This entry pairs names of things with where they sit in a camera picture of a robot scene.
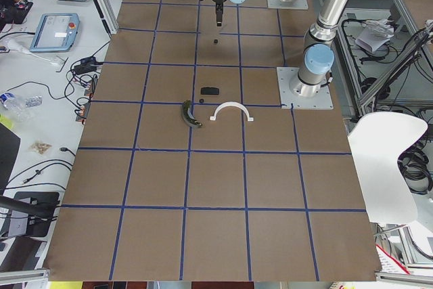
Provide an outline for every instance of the brown cardboard mat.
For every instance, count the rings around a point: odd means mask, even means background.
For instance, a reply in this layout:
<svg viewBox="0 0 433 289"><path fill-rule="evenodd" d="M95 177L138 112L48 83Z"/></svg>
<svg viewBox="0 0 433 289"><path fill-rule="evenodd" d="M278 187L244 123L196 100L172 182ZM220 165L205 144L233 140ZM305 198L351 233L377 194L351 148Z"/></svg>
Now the brown cardboard mat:
<svg viewBox="0 0 433 289"><path fill-rule="evenodd" d="M329 111L279 107L275 67L299 65L313 6L265 6L227 2L217 28L210 0L124 0L45 260L51 280L375 279L336 96ZM187 99L201 129L181 118ZM254 122L230 108L209 121L226 101Z"/></svg>

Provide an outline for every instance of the small dark object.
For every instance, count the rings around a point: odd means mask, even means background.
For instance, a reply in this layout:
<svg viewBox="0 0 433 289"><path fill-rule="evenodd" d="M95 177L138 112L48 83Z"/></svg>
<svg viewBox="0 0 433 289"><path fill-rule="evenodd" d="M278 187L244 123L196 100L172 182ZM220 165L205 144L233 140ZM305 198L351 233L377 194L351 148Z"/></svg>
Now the small dark object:
<svg viewBox="0 0 433 289"><path fill-rule="evenodd" d="M217 87L202 87L200 89L201 95L219 95L219 88Z"/></svg>

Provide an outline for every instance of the cable bundle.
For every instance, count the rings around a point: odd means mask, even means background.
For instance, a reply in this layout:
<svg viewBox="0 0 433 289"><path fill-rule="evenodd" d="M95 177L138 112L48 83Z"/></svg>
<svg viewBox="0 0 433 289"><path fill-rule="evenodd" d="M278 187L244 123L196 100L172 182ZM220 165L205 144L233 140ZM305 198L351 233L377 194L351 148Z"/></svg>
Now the cable bundle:
<svg viewBox="0 0 433 289"><path fill-rule="evenodd" d="M427 141L422 142L418 140L398 158L398 168L401 175L405 178L407 186L414 194L425 195L433 189L432 176L427 169L429 163L427 155L422 151L426 146ZM413 182L424 181L427 184L422 188L414 188Z"/></svg>

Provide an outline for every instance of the black stand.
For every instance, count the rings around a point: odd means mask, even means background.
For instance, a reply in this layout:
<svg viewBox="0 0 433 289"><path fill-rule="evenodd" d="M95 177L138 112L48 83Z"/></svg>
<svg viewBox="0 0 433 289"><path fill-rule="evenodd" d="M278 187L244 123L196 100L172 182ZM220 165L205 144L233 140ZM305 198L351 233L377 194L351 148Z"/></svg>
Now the black stand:
<svg viewBox="0 0 433 289"><path fill-rule="evenodd" d="M38 204L29 204L19 199L32 198L36 199ZM32 216L40 217L34 219L33 224L27 225L26 236L30 237L45 237L48 234L51 219L54 215L54 210L59 204L58 192L17 192L14 199L0 196L0 206L8 208L9 212L20 211L29 215L29 220ZM7 218L1 228L0 234L4 234L9 230L10 218Z"/></svg>

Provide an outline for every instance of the blue tape grid line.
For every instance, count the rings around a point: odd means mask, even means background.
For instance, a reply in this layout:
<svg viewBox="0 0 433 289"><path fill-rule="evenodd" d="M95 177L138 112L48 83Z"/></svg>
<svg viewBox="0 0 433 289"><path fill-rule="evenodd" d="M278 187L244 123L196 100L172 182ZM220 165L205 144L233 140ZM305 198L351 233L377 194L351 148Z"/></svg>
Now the blue tape grid line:
<svg viewBox="0 0 433 289"><path fill-rule="evenodd" d="M240 13L239 6L236 6L236 24L237 24L237 45L238 45L238 56L239 56L239 78L240 78L240 95L241 104L244 104L244 88L242 78L242 48L241 48L241 26L240 26ZM242 122L242 167L244 173L244 198L245 198L245 230L246 230L246 258L248 268L248 281L252 281L252 269L251 269L251 249L250 249L250 221L248 215L248 182L246 172L246 148L245 148L245 120L244 113L241 111L241 122Z"/></svg>
<svg viewBox="0 0 433 289"><path fill-rule="evenodd" d="M112 147L79 147L79 150L121 150L121 151L141 151L141 152L188 152L188 149L170 148L112 148ZM317 156L352 156L350 152L264 152L256 150L204 150L191 149L191 152L203 152L211 154L270 154L270 155L317 155Z"/></svg>
<svg viewBox="0 0 433 289"><path fill-rule="evenodd" d="M320 281L319 270L317 268L316 252L315 252L315 249L314 249L313 232L311 230L311 221L310 221L310 214L309 214L309 206L308 206L308 202L307 202L307 199L306 199L304 175L302 173L302 163L300 161L298 133L296 132L296 120L295 120L295 114L293 112L293 104L292 104L292 108L290 110L290 114L292 115L292 119L293 119L293 132L294 132L294 136L295 136L296 152L297 152L297 155L298 155L298 166L299 166L300 182L301 182L301 187L302 187L302 195L304 196L306 224L307 224L308 229L309 229L309 237L310 237L310 245L311 245L311 255L313 257L313 264L314 264L314 271L315 271L315 275L316 275L316 281Z"/></svg>
<svg viewBox="0 0 433 289"><path fill-rule="evenodd" d="M198 6L197 10L197 26L196 30L198 32L200 26L200 6ZM196 34L196 48L194 52L194 70L193 70L193 81L192 81L192 107L191 112L194 112L194 100L196 93L196 75L197 75L197 52L198 52L198 33ZM182 240L181 240L181 262L179 268L179 281L183 280L183 260L185 256L185 236L186 236L186 223L187 223L187 205L188 205L188 187L189 187L189 166L191 163L191 144L192 144L192 128L189 128L189 136L188 136L188 154L187 154L187 168L186 168L186 180L185 180L185 197L183 199L183 216L182 216Z"/></svg>
<svg viewBox="0 0 433 289"><path fill-rule="evenodd" d="M158 15L156 16L155 30L158 27L158 21L159 21L160 13L161 13L161 5L159 5ZM156 33L154 33L154 38L152 39L152 47L150 49L149 62L152 62L152 54L153 54L154 45L155 45L155 36L156 36ZM145 78L145 82L144 82L144 86L143 86L143 93L141 95L141 101L142 102L144 102L144 97L145 97L145 92L146 92L146 86L147 86L147 79L148 79L148 76L149 76L149 70L150 70L150 65L147 65L146 78ZM138 139L138 134L139 134L139 129L140 129L140 122L141 122L141 115L142 114L143 114L143 103L140 104L140 111L139 111L139 116L138 116L138 121L137 121L137 127L135 129L134 145L133 145L134 148L137 147L137 139ZM122 205L123 206L125 206L125 204L127 203L128 187L129 187L129 181L130 181L130 178L131 178L131 171L132 171L132 166L133 166L133 161L134 161L134 155L135 155L135 149L132 149L131 159L129 161L129 169L128 169L128 175L127 175L127 182L125 184L124 193L123 193L123 200L122 200ZM110 268L110 276L108 278L110 281L113 279L114 267L116 265L116 255L117 255L117 251L118 251L120 233L122 231L123 215L124 215L124 208L121 208L121 210L120 210L120 217L119 217L119 223L118 223L118 228L117 228L116 241L115 241L115 244L114 244L112 264L111 264L111 268Z"/></svg>
<svg viewBox="0 0 433 289"><path fill-rule="evenodd" d="M175 34L202 34L199 30L192 32L192 31L188 31L188 30L147 30L144 28L131 28L131 27L120 27L119 29L121 30L132 30L134 32L160 32L160 33L175 33ZM252 33L230 33L230 32L220 32L220 35L231 35L231 36L238 36L239 34L242 36L246 36L246 37L278 37L281 39L283 39L283 37L296 37L296 38L303 38L302 35L283 35L280 29L280 34L252 34Z"/></svg>
<svg viewBox="0 0 433 289"><path fill-rule="evenodd" d="M61 204L62 208L82 209L125 209L125 210L219 210L219 211L290 211L310 213L366 213L365 209L318 209L318 208L268 208L268 207L238 207L238 206L137 206L129 204Z"/></svg>

